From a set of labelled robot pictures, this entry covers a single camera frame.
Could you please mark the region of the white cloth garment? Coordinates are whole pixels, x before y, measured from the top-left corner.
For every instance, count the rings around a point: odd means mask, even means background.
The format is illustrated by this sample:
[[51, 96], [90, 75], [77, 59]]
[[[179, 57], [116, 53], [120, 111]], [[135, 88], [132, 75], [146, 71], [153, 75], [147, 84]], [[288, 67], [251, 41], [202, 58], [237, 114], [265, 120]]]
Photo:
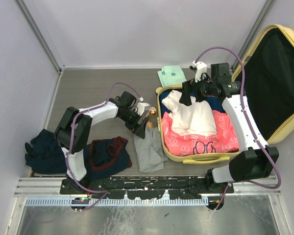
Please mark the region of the white cloth garment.
[[173, 90], [161, 103], [170, 110], [172, 119], [171, 129], [180, 136], [201, 135], [212, 136], [217, 133], [212, 109], [207, 101], [196, 102], [191, 97], [191, 105], [186, 106], [179, 102], [182, 92]]

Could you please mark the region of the grey shirt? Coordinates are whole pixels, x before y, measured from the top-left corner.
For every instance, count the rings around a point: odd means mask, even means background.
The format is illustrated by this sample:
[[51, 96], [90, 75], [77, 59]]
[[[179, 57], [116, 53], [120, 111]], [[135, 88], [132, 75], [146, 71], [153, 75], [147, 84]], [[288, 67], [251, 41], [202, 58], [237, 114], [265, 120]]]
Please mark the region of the grey shirt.
[[139, 171], [152, 173], [164, 169], [164, 162], [168, 157], [163, 152], [160, 132], [157, 128], [145, 128], [145, 138], [134, 136]]

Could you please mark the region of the pink patterned shirt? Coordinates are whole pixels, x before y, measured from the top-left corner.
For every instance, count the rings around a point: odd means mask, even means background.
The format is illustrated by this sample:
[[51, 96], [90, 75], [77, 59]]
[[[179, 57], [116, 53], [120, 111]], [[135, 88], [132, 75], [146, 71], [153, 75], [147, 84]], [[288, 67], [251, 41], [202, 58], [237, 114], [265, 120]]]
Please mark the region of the pink patterned shirt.
[[181, 136], [172, 130], [172, 118], [168, 112], [162, 118], [164, 144], [175, 156], [206, 153], [236, 152], [239, 144], [232, 122], [226, 113], [214, 110], [217, 133], [208, 137], [190, 134]]

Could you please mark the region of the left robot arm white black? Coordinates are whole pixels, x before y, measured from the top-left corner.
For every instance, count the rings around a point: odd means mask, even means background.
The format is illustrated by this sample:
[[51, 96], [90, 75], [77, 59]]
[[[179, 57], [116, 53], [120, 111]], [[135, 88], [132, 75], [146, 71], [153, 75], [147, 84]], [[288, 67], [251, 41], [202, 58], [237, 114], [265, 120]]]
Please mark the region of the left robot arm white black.
[[88, 108], [69, 107], [64, 112], [54, 133], [64, 153], [67, 180], [77, 194], [88, 190], [84, 149], [92, 126], [113, 118], [120, 118], [134, 135], [144, 138], [148, 113], [151, 108], [142, 97], [124, 91], [116, 98], [108, 97], [103, 103]]

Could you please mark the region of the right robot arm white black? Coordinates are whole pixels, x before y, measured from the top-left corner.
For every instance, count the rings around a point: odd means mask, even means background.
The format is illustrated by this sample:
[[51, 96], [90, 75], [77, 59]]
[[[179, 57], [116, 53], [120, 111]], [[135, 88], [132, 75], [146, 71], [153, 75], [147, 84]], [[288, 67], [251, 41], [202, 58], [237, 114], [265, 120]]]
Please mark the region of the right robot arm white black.
[[216, 97], [221, 101], [228, 114], [239, 144], [239, 153], [228, 165], [210, 169], [205, 175], [205, 187], [215, 193], [223, 183], [249, 182], [260, 185], [258, 179], [267, 178], [272, 171], [277, 171], [276, 161], [279, 152], [270, 147], [260, 133], [244, 94], [242, 82], [217, 83], [210, 80], [183, 82], [180, 103], [190, 106], [191, 93], [197, 102], [208, 97]]

